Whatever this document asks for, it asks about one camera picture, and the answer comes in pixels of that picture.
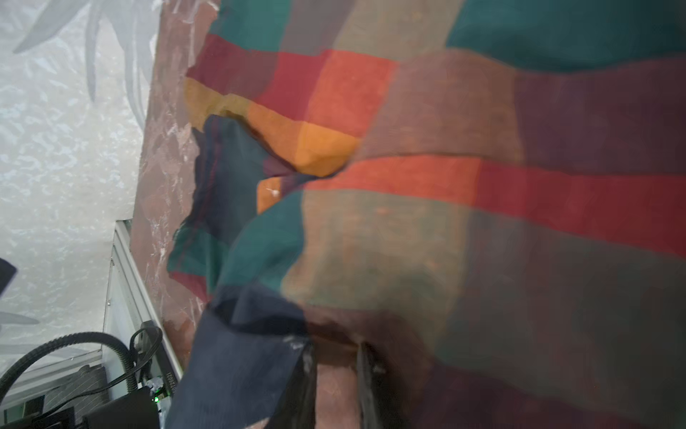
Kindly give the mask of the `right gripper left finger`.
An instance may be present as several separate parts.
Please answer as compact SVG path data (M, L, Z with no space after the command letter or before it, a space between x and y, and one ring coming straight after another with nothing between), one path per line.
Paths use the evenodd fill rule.
M314 345L303 348L286 388L265 429L314 429L317 360Z

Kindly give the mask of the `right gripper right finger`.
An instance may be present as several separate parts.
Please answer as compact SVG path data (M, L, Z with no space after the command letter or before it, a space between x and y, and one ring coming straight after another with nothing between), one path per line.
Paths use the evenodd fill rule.
M361 428L407 428L392 388L389 368L366 342L357 352L357 391Z

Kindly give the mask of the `multicolour plaid shirt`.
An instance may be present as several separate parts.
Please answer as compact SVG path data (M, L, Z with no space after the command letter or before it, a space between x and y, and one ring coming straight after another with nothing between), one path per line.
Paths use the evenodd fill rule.
M224 1L168 272L205 311L166 420L315 428L382 357L407 428L685 425L682 1Z

